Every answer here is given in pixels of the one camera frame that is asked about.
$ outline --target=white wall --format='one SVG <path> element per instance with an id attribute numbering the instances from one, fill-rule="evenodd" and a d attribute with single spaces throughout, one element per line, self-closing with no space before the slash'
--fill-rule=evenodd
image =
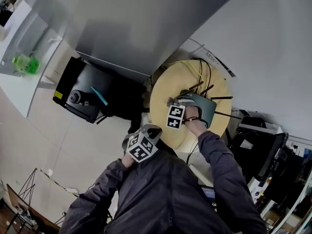
<path id="1" fill-rule="evenodd" d="M 237 75 L 234 107 L 312 139 L 312 0 L 231 0 L 191 38 Z"/>

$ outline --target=jacket sleeve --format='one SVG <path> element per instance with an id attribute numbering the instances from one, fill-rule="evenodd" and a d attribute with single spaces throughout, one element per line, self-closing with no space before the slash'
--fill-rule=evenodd
<path id="1" fill-rule="evenodd" d="M 112 162 L 96 180 L 95 186 L 71 204 L 59 233 L 96 233 L 107 216 L 115 191 L 120 189 L 127 174 L 120 159 Z"/>
<path id="2" fill-rule="evenodd" d="M 235 233 L 266 233 L 241 170 L 225 143 L 218 135 L 206 132 L 199 136 L 198 146 L 212 168 L 217 212 L 221 218 Z"/>

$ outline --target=tiled floor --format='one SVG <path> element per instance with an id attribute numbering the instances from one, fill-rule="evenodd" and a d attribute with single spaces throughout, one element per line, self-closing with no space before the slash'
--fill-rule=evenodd
<path id="1" fill-rule="evenodd" d="M 62 43 L 45 76 L 58 82 L 70 56 L 78 57 Z M 123 155 L 121 142 L 130 127 L 117 117 L 90 124 L 52 101 L 53 90 L 38 89 L 28 118 L 24 118 L 0 89 L 0 179 L 19 191 L 37 167 L 53 171 L 53 179 L 65 188 L 85 192 L 106 166 Z M 75 197 L 37 172 L 32 206 L 55 222 Z M 115 212 L 117 197 L 110 211 Z"/>

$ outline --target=dark gray jacket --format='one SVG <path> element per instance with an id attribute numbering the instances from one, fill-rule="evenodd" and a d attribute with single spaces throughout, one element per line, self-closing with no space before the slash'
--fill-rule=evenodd
<path id="1" fill-rule="evenodd" d="M 158 150 L 129 171 L 120 159 L 111 163 L 72 203 L 60 233 L 96 233 L 115 191 L 118 210 L 104 228 L 108 234 L 163 234 L 169 226 L 186 234 L 266 233 L 231 151 L 211 132 L 198 145 L 212 167 L 217 213 L 186 163 Z"/>

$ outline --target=round wooden table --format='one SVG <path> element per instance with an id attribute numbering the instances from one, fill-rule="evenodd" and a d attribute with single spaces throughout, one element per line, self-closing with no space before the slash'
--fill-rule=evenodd
<path id="1" fill-rule="evenodd" d="M 231 96 L 226 80 L 210 65 L 211 80 L 210 85 L 214 85 L 207 92 L 207 98 Z M 189 152 L 196 137 L 184 125 L 179 130 L 166 127 L 166 120 L 169 107 L 167 101 L 169 97 L 175 98 L 183 89 L 189 89 L 198 83 L 201 73 L 204 83 L 198 87 L 197 93 L 205 90 L 208 86 L 210 71 L 208 65 L 202 61 L 202 72 L 199 60 L 177 62 L 170 66 L 157 80 L 151 95 L 150 112 L 154 125 L 162 128 L 161 139 L 175 151 Z M 216 111 L 231 114 L 231 99 L 214 100 Z M 209 130 L 221 136 L 228 126 L 230 118 L 223 115 L 214 114 Z"/>

